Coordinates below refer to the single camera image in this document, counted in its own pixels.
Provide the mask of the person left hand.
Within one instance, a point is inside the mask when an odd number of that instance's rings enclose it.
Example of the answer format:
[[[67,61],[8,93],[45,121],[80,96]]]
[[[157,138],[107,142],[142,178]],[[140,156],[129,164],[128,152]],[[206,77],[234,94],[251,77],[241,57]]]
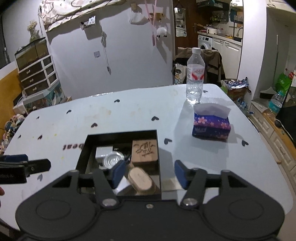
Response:
[[[0,187],[0,196],[4,196],[5,191]]]

